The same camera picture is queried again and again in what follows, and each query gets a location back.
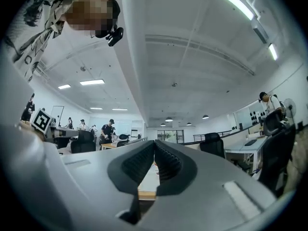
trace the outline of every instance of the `person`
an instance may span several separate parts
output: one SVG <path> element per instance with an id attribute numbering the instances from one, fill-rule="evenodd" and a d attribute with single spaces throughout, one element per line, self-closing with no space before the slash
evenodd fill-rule
<path id="1" fill-rule="evenodd" d="M 89 129 L 90 132 L 93 131 L 93 134 L 95 135 L 96 132 L 97 132 L 97 128 L 96 128 L 96 125 L 93 125 L 90 129 Z"/>
<path id="2" fill-rule="evenodd" d="M 2 41 L 2 48 L 30 82 L 47 47 L 67 23 L 73 30 L 103 38 L 117 28 L 120 7 L 116 0 L 27 0 Z"/>
<path id="3" fill-rule="evenodd" d="M 70 118 L 70 117 L 68 118 L 68 123 L 67 123 L 67 125 L 65 126 L 65 128 L 74 129 L 72 118 Z"/>
<path id="4" fill-rule="evenodd" d="M 114 123 L 115 121 L 113 119 L 110 119 L 108 124 L 105 124 L 102 127 L 102 136 L 101 136 L 100 144 L 111 143 L 111 139 L 113 138 L 114 130 L 115 130 L 115 128 L 112 126 Z"/>
<path id="5" fill-rule="evenodd" d="M 27 103 L 25 110 L 21 116 L 21 120 L 23 121 L 30 121 L 31 118 L 31 114 L 33 113 L 33 111 L 35 111 L 35 105 L 33 103 L 33 98 L 34 98 L 34 93 L 32 94 L 29 102 Z"/>
<path id="6" fill-rule="evenodd" d="M 85 124 L 85 120 L 84 119 L 81 119 L 80 120 L 81 123 L 79 124 L 79 127 L 77 128 L 78 130 L 85 130 L 85 131 L 88 131 L 89 130 L 89 127 Z"/>
<path id="7" fill-rule="evenodd" d="M 278 98 L 276 98 L 275 96 L 270 96 L 266 92 L 261 92 L 259 97 L 261 101 L 266 103 L 267 114 L 270 114 L 273 111 L 278 110 L 278 109 L 281 110 L 281 112 L 283 112 L 280 102 Z"/>

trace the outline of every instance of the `white shirt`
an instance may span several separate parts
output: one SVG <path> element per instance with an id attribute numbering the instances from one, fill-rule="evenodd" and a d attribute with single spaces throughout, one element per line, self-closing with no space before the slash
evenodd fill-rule
<path id="1" fill-rule="evenodd" d="M 97 128 L 96 128 L 96 127 L 91 127 L 91 128 L 90 128 L 90 131 L 91 131 L 91 130 L 93 130 L 93 131 L 94 131 L 94 134 L 96 134 L 96 132 L 97 132 Z"/>
<path id="2" fill-rule="evenodd" d="M 2 48 L 27 81 L 31 81 L 51 34 L 53 38 L 61 34 L 64 22 L 59 19 L 73 1 L 27 0 L 10 24 Z"/>
<path id="3" fill-rule="evenodd" d="M 270 96 L 269 101 L 266 103 L 267 114 L 272 113 L 273 111 L 275 111 L 280 107 L 281 105 L 278 98 L 276 98 L 275 96 Z"/>
<path id="4" fill-rule="evenodd" d="M 85 131 L 88 131 L 89 130 L 89 127 L 86 125 L 86 124 L 79 124 L 79 127 L 77 128 L 79 130 L 85 130 Z"/>

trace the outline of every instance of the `floor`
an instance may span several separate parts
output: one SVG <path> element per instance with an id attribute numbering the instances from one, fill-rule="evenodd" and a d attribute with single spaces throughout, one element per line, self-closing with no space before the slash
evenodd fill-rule
<path id="1" fill-rule="evenodd" d="M 292 162 L 287 166 L 288 180 L 284 193 L 297 188 L 308 166 L 308 127 L 296 134 Z"/>

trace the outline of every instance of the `chair backrest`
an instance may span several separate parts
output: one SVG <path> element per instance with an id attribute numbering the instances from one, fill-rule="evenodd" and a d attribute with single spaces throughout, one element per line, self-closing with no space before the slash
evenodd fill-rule
<path id="1" fill-rule="evenodd" d="M 80 130 L 77 141 L 71 142 L 72 153 L 96 151 L 96 145 L 93 140 L 94 135 L 91 132 Z"/>
<path id="2" fill-rule="evenodd" d="M 119 139 L 120 139 L 120 140 L 128 140 L 129 137 L 130 137 L 130 135 L 120 134 Z"/>
<path id="3" fill-rule="evenodd" d="M 89 131 L 79 130 L 78 143 L 88 143 L 94 140 L 94 135 Z"/>
<path id="4" fill-rule="evenodd" d="M 263 131 L 266 136 L 275 135 L 282 130 L 282 113 L 280 110 L 275 110 L 270 113 L 264 120 Z"/>
<path id="5" fill-rule="evenodd" d="M 276 192 L 279 175 L 284 172 L 295 140 L 295 125 L 269 138 L 263 145 L 263 166 L 259 181 Z"/>
<path id="6" fill-rule="evenodd" d="M 223 140 L 218 133 L 205 134 L 205 141 L 200 143 L 200 150 L 225 158 Z"/>

